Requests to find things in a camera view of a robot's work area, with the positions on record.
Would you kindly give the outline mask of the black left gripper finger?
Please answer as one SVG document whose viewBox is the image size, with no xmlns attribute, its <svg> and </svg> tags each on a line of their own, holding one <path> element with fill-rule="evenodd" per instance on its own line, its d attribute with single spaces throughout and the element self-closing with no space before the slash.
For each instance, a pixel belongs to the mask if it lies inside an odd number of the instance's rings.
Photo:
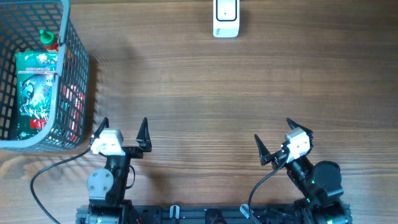
<svg viewBox="0 0 398 224">
<path fill-rule="evenodd" d="M 109 119 L 107 117 L 104 117 L 101 124 L 99 125 L 99 127 L 97 128 L 97 130 L 94 132 L 93 134 L 93 138 L 99 138 L 101 132 L 105 129 L 105 128 L 109 128 Z"/>
<path fill-rule="evenodd" d="M 141 127 L 136 137 L 136 142 L 144 152 L 152 151 L 152 143 L 150 140 L 148 120 L 146 117 L 142 120 Z"/>
</svg>

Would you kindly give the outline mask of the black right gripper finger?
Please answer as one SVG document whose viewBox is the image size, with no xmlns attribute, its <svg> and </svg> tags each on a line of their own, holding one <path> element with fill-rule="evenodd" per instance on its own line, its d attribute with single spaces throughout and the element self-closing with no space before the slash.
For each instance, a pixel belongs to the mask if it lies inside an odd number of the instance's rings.
<svg viewBox="0 0 398 224">
<path fill-rule="evenodd" d="M 266 146 L 264 145 L 264 143 L 261 141 L 260 137 L 257 134 L 254 135 L 254 139 L 256 141 L 257 148 L 259 150 L 261 165 L 264 166 L 270 163 L 273 160 L 274 156 L 269 152 L 269 150 L 266 148 Z"/>
<path fill-rule="evenodd" d="M 309 137 L 313 136 L 313 131 L 311 129 L 306 128 L 305 126 L 302 126 L 301 124 L 296 123 L 290 118 L 286 118 L 287 124 L 290 127 L 289 134 L 292 134 L 297 128 L 300 128 L 301 130 L 305 131 L 306 135 Z"/>
</svg>

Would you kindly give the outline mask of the green snack bag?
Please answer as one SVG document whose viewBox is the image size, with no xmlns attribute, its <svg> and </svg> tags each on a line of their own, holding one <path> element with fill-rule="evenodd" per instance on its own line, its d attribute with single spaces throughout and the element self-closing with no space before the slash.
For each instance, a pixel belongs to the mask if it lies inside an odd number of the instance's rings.
<svg viewBox="0 0 398 224">
<path fill-rule="evenodd" d="M 17 138 L 29 139 L 44 129 L 50 116 L 58 55 L 20 52 L 16 57 Z"/>
</svg>

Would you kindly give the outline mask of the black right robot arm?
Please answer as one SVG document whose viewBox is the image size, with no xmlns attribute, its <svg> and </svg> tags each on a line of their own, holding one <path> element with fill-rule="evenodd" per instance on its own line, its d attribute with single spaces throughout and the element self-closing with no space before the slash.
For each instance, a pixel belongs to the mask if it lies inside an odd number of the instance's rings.
<svg viewBox="0 0 398 224">
<path fill-rule="evenodd" d="M 254 223 L 352 223 L 350 207 L 341 201 L 344 190 L 340 166 L 332 161 L 312 164 L 307 156 L 313 149 L 313 131 L 290 118 L 286 121 L 290 131 L 285 134 L 280 150 L 273 154 L 257 134 L 254 136 L 261 165 L 272 164 L 273 171 L 251 190 L 248 198 L 250 219 Z M 257 217 L 252 207 L 256 190 L 283 168 L 303 198 L 293 204 L 267 206 L 264 214 Z"/>
</svg>

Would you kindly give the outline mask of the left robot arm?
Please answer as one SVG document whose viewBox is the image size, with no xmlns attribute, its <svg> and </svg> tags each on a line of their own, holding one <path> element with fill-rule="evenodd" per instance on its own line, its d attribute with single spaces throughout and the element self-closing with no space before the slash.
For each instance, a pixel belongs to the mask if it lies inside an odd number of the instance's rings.
<svg viewBox="0 0 398 224">
<path fill-rule="evenodd" d="M 109 127 L 104 118 L 91 136 L 90 150 L 106 158 L 105 166 L 93 171 L 86 186 L 89 191 L 89 206 L 85 223 L 142 223 L 142 218 L 125 193 L 132 185 L 127 184 L 131 160 L 142 159 L 145 152 L 151 152 L 148 120 L 144 118 L 138 131 L 137 146 L 123 146 L 120 130 Z"/>
</svg>

